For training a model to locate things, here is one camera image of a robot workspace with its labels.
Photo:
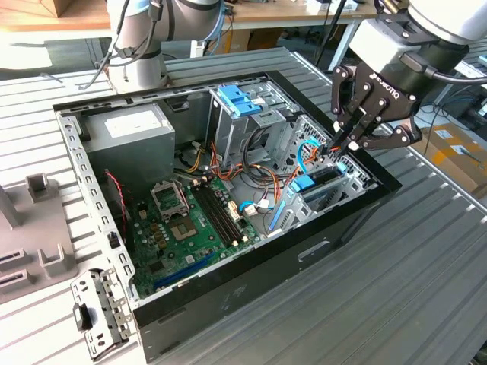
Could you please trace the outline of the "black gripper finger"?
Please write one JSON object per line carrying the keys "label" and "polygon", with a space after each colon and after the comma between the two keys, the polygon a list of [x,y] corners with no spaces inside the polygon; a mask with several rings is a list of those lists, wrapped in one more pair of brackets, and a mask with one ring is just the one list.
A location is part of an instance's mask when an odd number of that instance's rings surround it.
{"label": "black gripper finger", "polygon": [[407,118],[397,125],[390,135],[375,135],[374,124],[376,118],[370,119],[364,115],[357,122],[348,122],[340,130],[340,149],[351,151],[380,150],[407,147],[422,139],[422,132],[417,128],[412,118]]}
{"label": "black gripper finger", "polygon": [[337,66],[332,77],[331,113],[335,117],[335,132],[328,149],[359,149],[359,137],[352,138],[352,131],[364,115],[355,100],[355,67]]}

